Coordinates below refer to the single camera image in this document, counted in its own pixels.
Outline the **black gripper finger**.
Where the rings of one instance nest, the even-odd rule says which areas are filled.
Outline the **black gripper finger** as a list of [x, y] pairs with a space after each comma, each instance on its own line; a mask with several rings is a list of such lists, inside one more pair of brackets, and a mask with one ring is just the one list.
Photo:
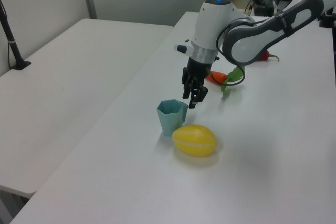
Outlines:
[[208, 88], [204, 87], [202, 84], [197, 88], [191, 88], [191, 99], [189, 102], [189, 108], [195, 108], [196, 105], [204, 100], [208, 93]]
[[193, 95], [194, 91], [194, 77], [189, 74], [187, 68], [183, 68], [182, 73], [182, 85], [183, 85], [183, 99], [188, 99], [190, 95]]

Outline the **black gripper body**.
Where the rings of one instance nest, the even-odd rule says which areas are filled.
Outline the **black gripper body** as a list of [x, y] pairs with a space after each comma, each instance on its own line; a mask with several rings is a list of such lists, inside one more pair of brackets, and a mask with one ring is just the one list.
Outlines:
[[204, 84], [204, 79], [209, 75], [211, 67], [211, 63], [200, 63], [192, 58], [188, 59], [186, 71], [193, 88], [199, 88]]

